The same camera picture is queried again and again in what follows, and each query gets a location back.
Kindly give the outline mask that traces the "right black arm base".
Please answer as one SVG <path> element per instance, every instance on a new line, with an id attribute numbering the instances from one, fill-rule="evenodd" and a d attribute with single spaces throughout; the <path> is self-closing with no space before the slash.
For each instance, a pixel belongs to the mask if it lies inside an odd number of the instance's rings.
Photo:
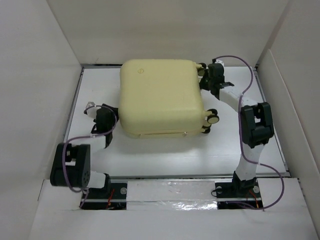
<path id="1" fill-rule="evenodd" d="M 264 204 L 256 181 L 249 189 L 238 191 L 232 182 L 216 182 L 211 195 L 217 200 L 219 210 L 259 209 Z"/>

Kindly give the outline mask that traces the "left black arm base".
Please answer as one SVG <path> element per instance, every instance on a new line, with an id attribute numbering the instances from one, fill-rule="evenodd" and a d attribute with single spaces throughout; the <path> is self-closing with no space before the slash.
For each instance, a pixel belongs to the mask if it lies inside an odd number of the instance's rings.
<path id="1" fill-rule="evenodd" d="M 86 195 L 82 195 L 79 208 L 81 210 L 126 210 L 127 188 L 126 182 L 112 182 L 108 191 L 90 188 L 86 199 Z"/>

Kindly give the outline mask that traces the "yellow hard-shell suitcase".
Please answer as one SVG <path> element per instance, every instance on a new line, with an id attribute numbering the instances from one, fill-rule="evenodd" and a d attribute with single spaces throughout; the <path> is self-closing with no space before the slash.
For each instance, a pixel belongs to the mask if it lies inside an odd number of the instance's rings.
<path id="1" fill-rule="evenodd" d="M 199 76 L 204 64 L 185 59 L 131 59 L 120 68 L 118 114 L 136 138 L 208 134 L 220 118 L 206 110 Z"/>

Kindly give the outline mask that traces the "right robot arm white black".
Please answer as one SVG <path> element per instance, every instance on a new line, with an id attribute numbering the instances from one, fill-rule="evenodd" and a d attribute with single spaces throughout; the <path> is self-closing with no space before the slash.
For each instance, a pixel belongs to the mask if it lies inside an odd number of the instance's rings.
<path id="1" fill-rule="evenodd" d="M 240 160 L 233 172 L 232 181 L 218 183 L 218 198 L 244 198 L 256 185 L 256 170 L 262 150 L 274 136 L 271 106 L 244 96 L 231 82 L 225 81 L 224 65 L 215 62 L 201 64 L 199 87 L 209 91 L 219 101 L 230 106 L 238 114 Z"/>

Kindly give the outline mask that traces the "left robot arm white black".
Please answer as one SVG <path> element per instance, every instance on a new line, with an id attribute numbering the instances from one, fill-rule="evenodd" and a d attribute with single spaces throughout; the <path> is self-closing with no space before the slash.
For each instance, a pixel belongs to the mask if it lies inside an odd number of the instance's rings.
<path id="1" fill-rule="evenodd" d="M 119 121 L 119 109 L 107 104 L 88 102 L 83 113 L 93 119 L 89 134 L 72 137 L 57 145 L 50 172 L 50 183 L 55 187 L 68 187 L 72 192 L 86 192 L 94 188 L 100 198 L 111 194 L 111 185 L 105 173 L 92 173 L 90 140 L 102 139 L 106 149 L 113 140 L 113 131 Z"/>

